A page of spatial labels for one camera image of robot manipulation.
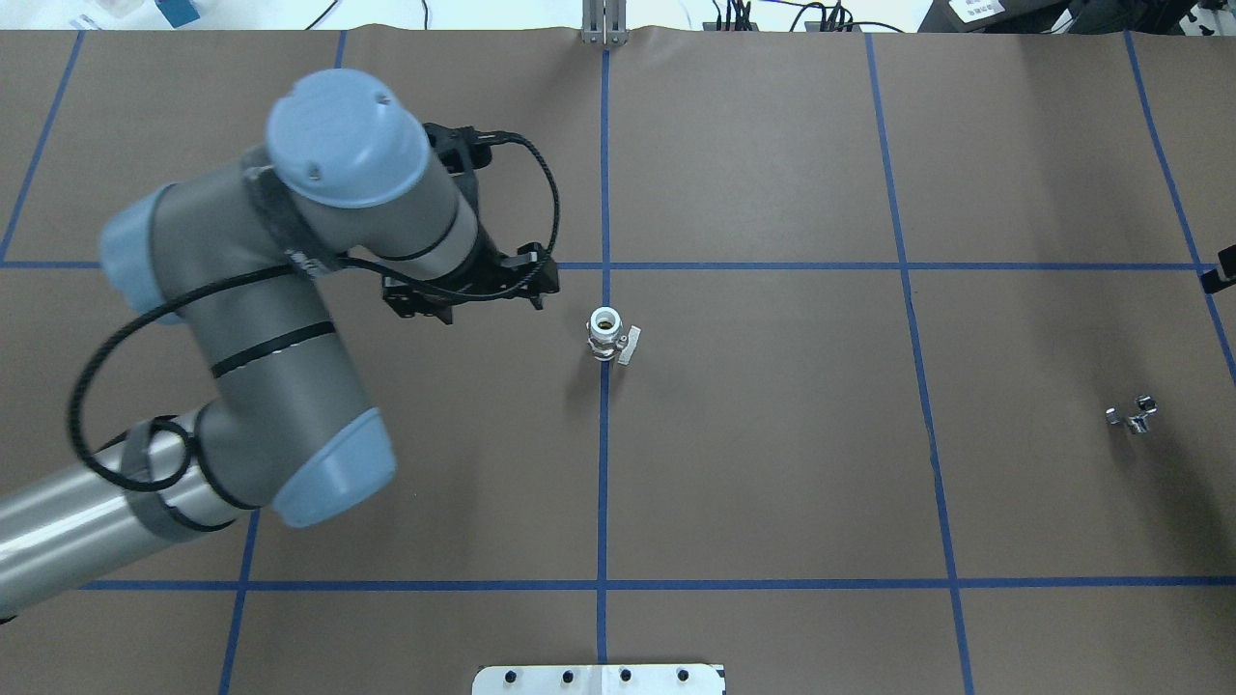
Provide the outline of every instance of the metal post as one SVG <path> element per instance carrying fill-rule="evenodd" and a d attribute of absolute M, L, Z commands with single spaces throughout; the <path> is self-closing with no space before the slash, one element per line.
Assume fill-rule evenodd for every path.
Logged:
<path fill-rule="evenodd" d="M 583 0 L 580 36 L 593 46 L 627 43 L 627 0 Z"/>

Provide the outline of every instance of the metal valve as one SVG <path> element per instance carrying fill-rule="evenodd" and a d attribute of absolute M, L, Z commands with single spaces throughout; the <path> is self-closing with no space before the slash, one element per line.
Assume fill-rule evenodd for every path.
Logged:
<path fill-rule="evenodd" d="M 588 348 L 598 362 L 618 357 L 619 365 L 630 364 L 639 345 L 639 326 L 623 334 L 622 317 L 612 307 L 601 307 L 588 318 Z"/>
<path fill-rule="evenodd" d="M 1154 402 L 1154 398 L 1146 394 L 1138 396 L 1135 403 L 1137 404 L 1137 413 L 1127 417 L 1121 417 L 1116 408 L 1107 408 L 1105 413 L 1107 416 L 1107 424 L 1124 424 L 1133 434 L 1149 433 L 1151 427 L 1146 420 L 1158 412 L 1158 403 Z"/>

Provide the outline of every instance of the electrical cable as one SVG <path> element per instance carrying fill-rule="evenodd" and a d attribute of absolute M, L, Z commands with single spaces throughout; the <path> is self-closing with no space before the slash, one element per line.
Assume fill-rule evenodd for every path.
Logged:
<path fill-rule="evenodd" d="M 906 33 L 905 30 L 900 30 L 900 28 L 897 28 L 897 27 L 895 27 L 892 25 L 886 25 L 884 22 L 845 22 L 843 25 L 836 26 L 833 28 L 833 31 L 845 31 L 845 30 L 848 30 L 849 27 L 853 27 L 853 26 L 883 26 L 884 28 L 891 28 L 892 31 L 895 31 L 897 33 Z"/>
<path fill-rule="evenodd" d="M 120 346 L 121 343 L 138 330 L 157 322 L 167 314 L 171 314 L 172 312 L 182 309 L 199 299 L 210 297 L 211 294 L 243 287 L 255 282 L 263 282 L 276 277 L 292 275 L 293 272 L 295 272 L 295 268 L 292 266 L 273 266 L 203 284 L 197 289 L 185 292 L 171 302 L 164 302 L 163 304 L 146 312 L 125 324 L 120 330 L 104 340 L 103 344 L 94 351 L 94 355 L 90 356 L 90 360 L 87 361 L 85 367 L 82 370 L 77 382 L 73 385 L 73 392 L 69 396 L 69 407 L 66 414 L 66 424 L 69 432 L 69 444 L 73 446 L 73 453 L 77 454 L 78 459 L 85 464 L 85 467 L 90 469 L 108 482 L 132 492 L 158 492 L 179 482 L 180 479 L 184 477 L 184 474 L 189 470 L 189 460 L 192 459 L 190 453 L 194 449 L 193 438 L 184 430 L 184 428 L 171 420 L 151 420 L 151 427 L 154 430 L 171 432 L 184 444 L 185 456 L 180 461 L 180 467 L 177 469 L 176 472 L 164 479 L 151 481 L 135 480 L 121 475 L 104 466 L 99 459 L 95 458 L 90 446 L 85 443 L 85 435 L 82 432 L 82 408 L 85 403 L 87 391 L 89 391 L 90 385 L 94 382 L 94 377 L 99 373 L 99 369 L 103 367 L 103 364 L 108 360 L 108 357 L 116 350 L 116 348 Z"/>
<path fill-rule="evenodd" d="M 323 10 L 321 14 L 318 15 L 318 19 L 314 20 L 309 26 L 305 27 L 305 31 L 309 31 L 310 28 L 313 28 L 313 27 L 318 26 L 319 23 L 321 23 L 321 20 L 326 19 L 326 15 L 329 15 L 330 11 L 335 9 L 335 5 L 339 5 L 339 0 L 332 0 L 331 4 L 330 4 L 330 6 L 326 7 L 325 10 Z"/>
<path fill-rule="evenodd" d="M 819 22 L 818 31 L 833 31 L 833 27 L 836 27 L 837 25 L 852 21 L 854 17 L 847 19 L 845 17 L 847 14 L 849 14 L 849 10 L 842 7 L 840 2 L 833 5 L 832 10 L 828 12 L 828 19 Z"/>
<path fill-rule="evenodd" d="M 524 286 L 531 282 L 531 279 L 536 276 L 536 273 L 539 273 L 541 268 L 545 267 L 545 263 L 550 261 L 554 247 L 557 245 L 557 232 L 562 218 L 562 203 L 557 189 L 557 182 L 554 181 L 554 172 L 550 171 L 549 163 L 545 162 L 545 157 L 540 153 L 536 146 L 533 145 L 531 141 L 529 141 L 527 137 L 515 132 L 506 132 L 506 131 L 478 132 L 477 135 L 481 139 L 481 142 L 485 145 L 504 145 L 513 142 L 515 145 L 523 146 L 525 150 L 528 150 L 528 152 L 533 156 L 533 158 L 536 160 L 536 163 L 540 166 L 541 172 L 545 174 L 545 181 L 549 183 L 550 194 L 554 199 L 554 221 L 550 228 L 549 242 L 545 245 L 545 252 L 541 254 L 541 257 L 536 260 L 531 270 L 528 271 L 528 273 L 524 275 L 524 277 L 518 279 L 510 287 L 502 289 L 499 292 L 493 292 L 489 294 L 468 294 L 464 292 L 455 292 L 451 289 L 436 287 L 429 282 L 412 278 L 404 273 L 400 273 L 393 268 L 388 268 L 381 263 L 365 261 L 362 258 L 341 256 L 339 260 L 340 265 L 347 268 L 361 268 L 372 271 L 383 277 L 388 277 L 391 279 L 407 283 L 423 293 L 447 299 L 454 299 L 459 302 L 489 302 L 496 299 L 507 299 L 514 297 L 515 293 L 519 292 L 519 289 L 522 289 Z M 199 451 L 199 444 L 194 434 L 190 434 L 183 427 L 180 427 L 176 422 L 172 422 L 172 419 L 166 416 L 161 416 L 158 418 L 152 419 L 150 427 L 153 432 L 171 432 L 172 434 L 174 434 L 177 438 L 180 439 L 184 446 L 184 456 L 180 460 L 180 465 L 176 470 L 176 472 L 171 474 L 169 476 L 151 481 L 136 480 L 121 475 L 104 466 L 99 461 L 99 459 L 95 458 L 96 451 L 91 450 L 89 444 L 87 444 L 85 434 L 82 427 L 82 412 L 85 406 L 85 396 L 87 392 L 90 390 L 90 385 L 94 383 L 94 380 L 99 373 L 99 370 L 103 369 L 103 364 L 108 360 L 108 357 L 111 356 L 112 352 L 116 351 L 116 349 L 120 346 L 121 343 L 131 338 L 138 330 L 166 317 L 167 314 L 183 309 L 184 307 L 188 307 L 189 304 L 198 302 L 200 299 L 205 299 L 206 297 L 211 297 L 220 292 L 226 292 L 227 289 L 235 289 L 237 287 L 243 287 L 246 284 L 265 282 L 277 277 L 293 275 L 294 272 L 295 268 L 293 268 L 290 265 L 279 265 L 203 284 L 201 287 L 190 289 L 189 292 L 174 297 L 173 299 L 169 299 L 168 302 L 164 302 L 163 304 L 159 304 L 158 307 L 135 318 L 133 320 L 129 322 L 119 330 L 116 330 L 114 334 L 111 334 L 111 336 L 109 336 L 106 340 L 104 340 L 103 344 L 99 345 L 98 349 L 95 349 L 94 354 L 90 355 L 90 359 L 87 361 L 85 367 L 82 369 L 82 373 L 78 375 L 77 382 L 74 382 L 73 391 L 69 396 L 68 409 L 64 417 L 66 428 L 68 429 L 69 434 L 69 444 L 72 445 L 73 453 L 82 461 L 82 464 L 84 464 L 85 467 L 88 467 L 89 470 L 91 470 L 99 477 L 106 480 L 108 482 L 132 492 L 159 492 L 179 482 L 180 479 L 184 477 L 184 475 L 188 472 L 194 455 Z M 124 435 L 117 435 L 106 445 L 104 445 L 103 449 L 106 449 L 108 446 L 111 446 L 121 441 Z"/>
<path fill-rule="evenodd" d="M 751 7 L 753 7 L 753 4 L 750 1 L 748 1 L 747 6 L 743 9 L 743 28 L 742 28 L 742 31 L 755 31 L 755 27 L 751 25 Z"/>
<path fill-rule="evenodd" d="M 682 14 L 687 16 L 687 28 L 695 28 L 695 20 L 691 19 L 691 10 L 687 9 L 687 4 L 684 0 L 679 0 L 679 9 L 681 9 Z"/>
<path fill-rule="evenodd" d="M 816 7 L 816 9 L 819 10 L 819 23 L 824 22 L 824 17 L 828 15 L 828 7 L 826 7 L 823 2 L 807 2 L 806 5 L 800 5 L 798 6 L 798 14 L 795 15 L 794 16 L 794 21 L 790 22 L 790 31 L 791 32 L 795 28 L 798 27 L 798 20 L 802 19 L 803 12 L 806 12 L 807 10 L 810 10 L 812 7 Z"/>

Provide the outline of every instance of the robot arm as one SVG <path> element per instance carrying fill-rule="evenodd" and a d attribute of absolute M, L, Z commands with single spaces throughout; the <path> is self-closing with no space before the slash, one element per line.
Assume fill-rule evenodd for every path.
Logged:
<path fill-rule="evenodd" d="M 313 278 L 372 270 L 344 256 L 362 246 L 402 278 L 383 279 L 383 298 L 400 315 L 451 323 L 452 304 L 507 297 L 540 308 L 541 294 L 557 291 L 551 247 L 530 244 L 507 257 L 476 215 L 471 169 L 501 141 L 528 145 L 513 134 L 421 126 L 377 79 L 326 70 L 278 101 L 265 147 L 114 218 L 103 267 L 138 313 L 246 273 L 262 282 L 161 319 L 189 325 L 216 401 L 138 424 L 93 454 L 106 470 L 73 466 L 0 501 L 0 618 L 248 510 L 269 505 L 305 527 L 389 482 L 386 428 Z M 556 207 L 551 177 L 550 185 Z M 73 432 L 90 460 L 79 422 Z M 152 481 L 174 484 L 143 491 Z"/>

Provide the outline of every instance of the blue tape line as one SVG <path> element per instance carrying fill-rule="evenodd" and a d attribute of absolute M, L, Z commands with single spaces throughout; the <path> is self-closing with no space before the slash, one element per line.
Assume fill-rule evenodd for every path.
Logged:
<path fill-rule="evenodd" d="M 601 53 L 601 304 L 611 302 L 609 255 L 609 49 Z M 609 658 L 606 622 L 609 579 L 609 364 L 601 365 L 597 433 L 597 663 Z"/>
<path fill-rule="evenodd" d="M 601 53 L 601 303 L 609 305 L 609 49 Z"/>
<path fill-rule="evenodd" d="M 1236 586 L 1236 576 L 1031 576 L 960 579 L 962 589 L 1084 589 L 1120 586 Z"/>
<path fill-rule="evenodd" d="M 0 261 L 0 268 L 33 270 L 99 270 L 98 261 Z M 603 271 L 599 261 L 564 261 L 560 271 Z M 1117 271 L 1117 272 L 1206 272 L 1214 263 L 1026 263 L 1026 262 L 922 262 L 906 263 L 912 271 Z M 650 261 L 608 265 L 611 271 L 897 271 L 894 261 L 821 261 L 821 262 L 714 262 L 714 261 Z"/>
<path fill-rule="evenodd" d="M 609 663 L 609 595 L 604 589 L 597 589 L 597 663 Z"/>
<path fill-rule="evenodd" d="M 179 579 L 99 579 L 80 586 L 82 591 L 236 591 L 235 581 L 198 581 Z"/>
<path fill-rule="evenodd" d="M 1219 349 L 1224 351 L 1227 373 L 1236 383 L 1236 360 L 1232 360 L 1232 346 L 1227 343 L 1227 329 L 1224 328 L 1224 319 L 1219 317 L 1219 307 L 1215 305 L 1215 298 L 1210 294 L 1206 294 L 1206 310 L 1210 312 L 1210 323 L 1215 325 L 1215 333 L 1219 335 Z"/>
<path fill-rule="evenodd" d="M 61 84 L 56 88 L 56 96 L 52 99 L 51 109 L 47 110 L 47 119 L 43 120 L 43 130 L 38 134 L 35 153 L 31 155 L 30 166 L 26 167 L 26 178 L 22 179 L 21 188 L 17 190 L 17 200 L 12 204 L 12 213 L 9 215 L 9 226 L 4 230 L 4 239 L 0 239 L 0 261 L 4 261 L 9 254 L 9 245 L 12 244 L 12 236 L 17 231 L 17 220 L 21 219 L 21 209 L 26 205 L 30 184 L 33 183 L 35 171 L 38 169 L 38 162 L 43 158 L 43 148 L 47 147 L 47 139 L 52 134 L 52 124 L 56 122 L 56 114 L 61 110 L 61 101 L 64 99 L 64 90 L 68 89 L 69 75 L 73 74 L 77 58 L 82 53 L 82 42 L 84 38 L 85 32 L 79 31 L 77 38 L 73 41 L 73 51 L 69 52 L 69 61 L 64 64 L 64 73 L 61 74 Z"/>
<path fill-rule="evenodd" d="M 1158 127 L 1154 126 L 1154 115 L 1151 114 L 1151 101 L 1146 96 L 1146 83 L 1142 82 L 1142 67 L 1137 62 L 1137 51 L 1133 48 L 1133 35 L 1125 30 L 1125 49 L 1128 51 L 1128 63 L 1133 68 L 1133 82 L 1137 83 L 1137 98 L 1142 101 L 1142 115 L 1146 116 L 1146 127 L 1151 131 L 1151 142 L 1154 145 L 1154 155 L 1159 160 L 1163 169 L 1163 178 L 1167 179 L 1167 190 L 1172 195 L 1172 205 L 1175 208 L 1175 216 L 1180 221 L 1180 230 L 1184 231 L 1184 241 L 1189 246 L 1189 257 L 1194 263 L 1200 263 L 1198 246 L 1193 242 L 1193 231 L 1189 229 L 1189 220 L 1184 216 L 1184 205 L 1180 203 L 1180 194 L 1175 188 L 1175 178 L 1172 168 L 1167 163 L 1167 155 L 1163 152 L 1163 143 L 1158 137 Z"/>
<path fill-rule="evenodd" d="M 1172 166 L 1168 164 L 1167 152 L 1163 151 L 1163 142 L 1158 136 L 1158 126 L 1154 125 L 1154 114 L 1151 111 L 1151 100 L 1146 94 L 1146 82 L 1142 79 L 1142 66 L 1137 61 L 1137 48 L 1133 46 L 1133 35 L 1128 30 L 1125 30 L 1125 49 L 1128 52 L 1128 64 L 1133 69 L 1133 82 L 1137 84 L 1137 98 L 1142 103 L 1142 115 L 1146 116 L 1146 127 L 1151 132 L 1151 143 L 1154 145 L 1154 156 L 1159 160 L 1159 167 L 1163 169 L 1163 181 L 1167 182 L 1168 194 L 1172 195 L 1172 207 L 1175 208 L 1175 218 L 1180 223 L 1180 231 L 1184 234 L 1184 242 L 1189 246 L 1189 256 L 1193 262 L 1201 265 L 1201 260 L 1198 256 L 1198 245 L 1193 239 L 1193 229 L 1189 228 L 1189 218 L 1184 214 L 1184 203 L 1180 202 L 1180 193 L 1175 187 L 1175 177 L 1172 176 Z M 1227 376 L 1231 377 L 1232 382 L 1236 383 L 1236 360 L 1232 360 L 1232 349 L 1227 343 L 1227 330 L 1224 328 L 1222 318 L 1219 315 L 1219 309 L 1215 307 L 1215 301 L 1211 296 L 1206 296 L 1206 309 L 1210 312 L 1210 323 L 1215 326 L 1215 335 L 1219 336 L 1219 346 L 1224 352 L 1224 360 L 1227 362 Z"/>
<path fill-rule="evenodd" d="M 906 240 L 901 229 L 901 209 L 897 205 L 897 185 L 892 176 L 892 156 L 889 151 L 889 132 L 884 120 L 884 101 L 880 99 L 880 77 L 875 66 L 875 47 L 871 35 L 863 35 L 866 42 L 866 63 L 871 77 L 871 99 L 875 103 L 875 124 L 880 136 L 880 156 L 884 160 L 884 182 L 889 193 L 889 211 L 892 215 L 892 235 L 897 244 L 897 262 L 901 265 L 901 293 L 906 302 L 906 320 L 910 324 L 910 344 L 915 355 L 915 375 L 918 378 L 918 401 L 927 427 L 931 448 L 932 477 L 936 486 L 936 512 L 939 535 L 944 548 L 944 568 L 952 582 L 949 596 L 953 603 L 953 626 L 957 632 L 957 652 L 962 667 L 962 684 L 967 695 L 974 695 L 974 675 L 970 669 L 970 646 L 965 636 L 965 616 L 962 611 L 962 592 L 957 586 L 957 560 L 953 555 L 953 533 L 948 521 L 948 502 L 944 497 L 944 476 L 939 467 L 939 449 L 936 444 L 936 423 L 931 412 L 931 393 L 927 391 L 927 373 L 923 369 L 922 344 L 918 339 L 918 318 L 915 314 L 913 289 L 910 284 L 910 266 L 906 261 Z"/>
<path fill-rule="evenodd" d="M 597 581 L 609 579 L 609 362 L 602 362 L 597 437 Z"/>
<path fill-rule="evenodd" d="M 943 590 L 954 585 L 949 579 L 529 579 L 529 580 L 251 580 L 252 592 L 408 592 L 466 594 L 486 591 L 896 591 L 907 589 Z M 1149 575 L 1149 576 L 996 576 L 959 578 L 958 589 L 1088 589 L 1138 586 L 1236 586 L 1236 575 Z M 236 591 L 236 581 L 103 579 L 80 587 L 82 591 Z"/>
<path fill-rule="evenodd" d="M 2 261 L 0 268 L 6 270 L 91 270 L 100 268 L 98 261 Z"/>
<path fill-rule="evenodd" d="M 614 579 L 611 591 L 831 591 L 948 589 L 947 579 Z"/>
<path fill-rule="evenodd" d="M 339 45 L 335 47 L 335 68 L 344 67 L 344 51 L 347 49 L 347 30 L 339 32 Z"/>
<path fill-rule="evenodd" d="M 472 591 L 596 591 L 597 582 L 580 580 L 356 580 L 356 581 L 250 581 L 248 591 L 363 591 L 363 592 L 445 592 Z"/>
<path fill-rule="evenodd" d="M 245 553 L 240 560 L 240 579 L 236 586 L 236 601 L 232 603 L 232 622 L 227 629 L 227 649 L 224 652 L 224 665 L 219 675 L 219 695 L 227 695 L 231 688 L 232 667 L 236 663 L 236 647 L 240 644 L 240 626 L 245 618 L 245 597 L 248 594 L 248 573 L 253 565 L 253 547 L 257 544 L 257 524 L 262 511 L 257 510 L 248 517 L 248 532 L 245 535 Z"/>

